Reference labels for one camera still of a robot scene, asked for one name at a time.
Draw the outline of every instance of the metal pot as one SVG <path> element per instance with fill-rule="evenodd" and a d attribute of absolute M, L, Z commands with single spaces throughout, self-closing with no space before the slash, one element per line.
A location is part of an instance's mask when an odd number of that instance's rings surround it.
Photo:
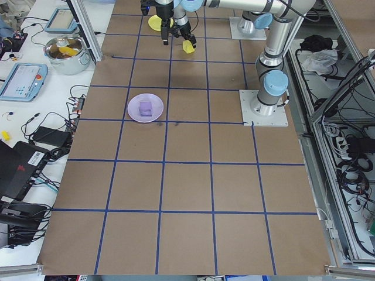
<path fill-rule="evenodd" d="M 45 46 L 45 56 L 57 72 L 66 75 L 85 70 L 91 61 L 84 42 L 75 35 L 64 35 L 49 41 Z"/>

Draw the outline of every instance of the yellow block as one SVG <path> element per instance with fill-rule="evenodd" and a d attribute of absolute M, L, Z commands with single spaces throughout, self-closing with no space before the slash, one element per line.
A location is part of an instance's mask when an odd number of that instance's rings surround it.
<path fill-rule="evenodd" d="M 188 40 L 185 40 L 184 42 L 182 42 L 182 49 L 185 51 L 185 53 L 187 54 L 191 54 L 193 52 L 195 52 L 195 49 L 193 47 L 193 44 L 192 42 L 188 41 Z"/>
<path fill-rule="evenodd" d="M 7 131 L 2 131 L 2 132 L 1 132 L 1 135 L 2 135 L 2 137 L 3 137 L 6 141 L 8 141 L 8 140 L 11 139 L 11 136 L 9 136 L 9 134 L 8 134 Z"/>

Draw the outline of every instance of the yellow object in pot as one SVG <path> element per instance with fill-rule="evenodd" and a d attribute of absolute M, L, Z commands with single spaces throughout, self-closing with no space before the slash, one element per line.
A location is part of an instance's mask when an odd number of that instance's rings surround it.
<path fill-rule="evenodd" d="M 76 54 L 78 54 L 77 50 L 74 50 L 74 49 L 69 48 L 67 46 L 59 47 L 59 51 L 60 51 L 60 53 L 66 54 L 66 55 L 71 56 L 71 57 L 74 57 Z"/>

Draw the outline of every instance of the metal base plate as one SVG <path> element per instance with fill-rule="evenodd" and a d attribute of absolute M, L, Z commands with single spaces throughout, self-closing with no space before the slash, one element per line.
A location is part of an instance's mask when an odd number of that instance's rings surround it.
<path fill-rule="evenodd" d="M 229 17 L 230 31 L 232 33 L 232 39 L 238 40 L 266 40 L 264 29 L 255 29 L 252 34 L 245 34 L 239 31 L 238 23 L 241 21 L 241 18 L 236 16 Z"/>
<path fill-rule="evenodd" d="M 284 107 L 278 107 L 271 116 L 258 116 L 250 108 L 250 101 L 258 94 L 258 90 L 240 90 L 242 119 L 244 126 L 287 127 L 288 119 Z"/>

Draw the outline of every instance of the yellow sponge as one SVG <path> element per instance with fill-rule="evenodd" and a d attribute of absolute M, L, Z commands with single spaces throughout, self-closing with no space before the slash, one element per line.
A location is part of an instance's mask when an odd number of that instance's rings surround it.
<path fill-rule="evenodd" d="M 59 50 L 61 53 L 63 54 L 67 54 L 68 56 L 71 56 L 71 57 L 74 57 L 76 54 L 78 54 L 78 51 L 77 50 L 74 50 L 72 48 L 69 48 L 69 47 L 59 47 Z"/>
<path fill-rule="evenodd" d="M 192 45 L 192 42 L 188 41 L 188 40 L 185 40 L 184 42 L 182 42 L 182 49 L 185 51 L 185 53 L 187 54 L 190 54 L 190 53 L 193 53 L 195 52 L 195 49 Z"/>

